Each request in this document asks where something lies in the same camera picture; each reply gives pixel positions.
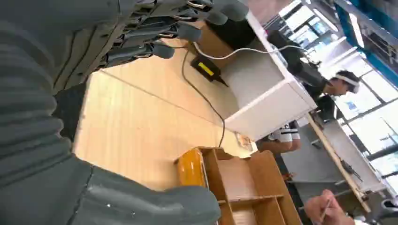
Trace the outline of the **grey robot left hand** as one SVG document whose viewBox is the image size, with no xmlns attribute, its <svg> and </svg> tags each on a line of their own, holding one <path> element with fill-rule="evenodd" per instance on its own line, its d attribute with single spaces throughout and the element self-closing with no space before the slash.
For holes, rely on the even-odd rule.
<svg viewBox="0 0 398 225">
<path fill-rule="evenodd" d="M 3 0 L 0 3 L 0 222 L 215 225 L 206 187 L 155 191 L 78 158 L 55 95 L 101 68 L 171 58 L 160 39 L 196 41 L 190 22 L 241 21 L 239 0 Z"/>
</svg>

